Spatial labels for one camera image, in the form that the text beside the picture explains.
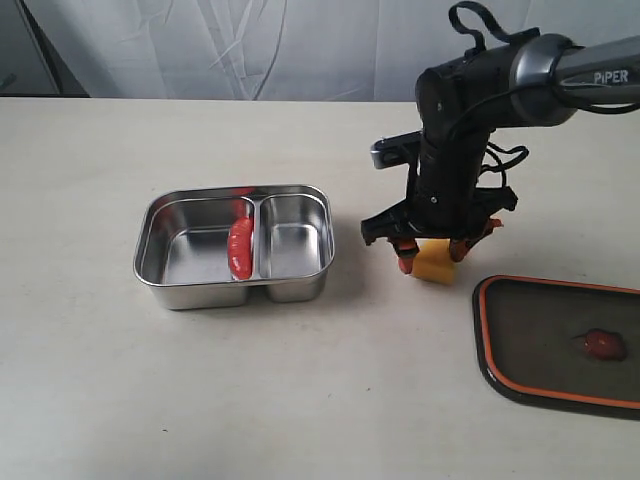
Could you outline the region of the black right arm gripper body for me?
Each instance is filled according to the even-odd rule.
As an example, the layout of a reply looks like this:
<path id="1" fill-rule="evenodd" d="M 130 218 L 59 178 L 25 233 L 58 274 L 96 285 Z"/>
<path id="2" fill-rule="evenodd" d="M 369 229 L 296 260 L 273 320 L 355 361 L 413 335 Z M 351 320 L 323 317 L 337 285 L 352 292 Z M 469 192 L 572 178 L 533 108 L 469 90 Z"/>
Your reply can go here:
<path id="1" fill-rule="evenodd" d="M 478 164 L 411 164 L 405 198 L 361 222 L 364 242 L 479 237 L 493 214 L 517 205 L 509 186 L 479 187 L 479 172 Z"/>

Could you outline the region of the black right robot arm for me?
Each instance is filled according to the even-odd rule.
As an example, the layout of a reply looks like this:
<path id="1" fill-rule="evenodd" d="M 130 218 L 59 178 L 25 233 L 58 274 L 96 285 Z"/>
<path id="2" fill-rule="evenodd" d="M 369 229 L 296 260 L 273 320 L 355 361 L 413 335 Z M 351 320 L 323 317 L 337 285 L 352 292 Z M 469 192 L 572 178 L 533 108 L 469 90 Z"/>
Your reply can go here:
<path id="1" fill-rule="evenodd" d="M 507 184 L 478 183 L 482 174 L 504 174 L 528 155 L 523 146 L 493 144 L 495 131 L 557 126 L 580 110 L 638 109 L 639 40 L 581 47 L 559 34 L 518 37 L 425 70 L 415 96 L 420 130 L 371 148 L 376 168 L 407 166 L 405 197 L 361 224 L 364 242 L 387 240 L 407 274 L 419 240 L 446 240 L 443 258 L 460 262 L 499 227 L 499 211 L 516 207 Z"/>

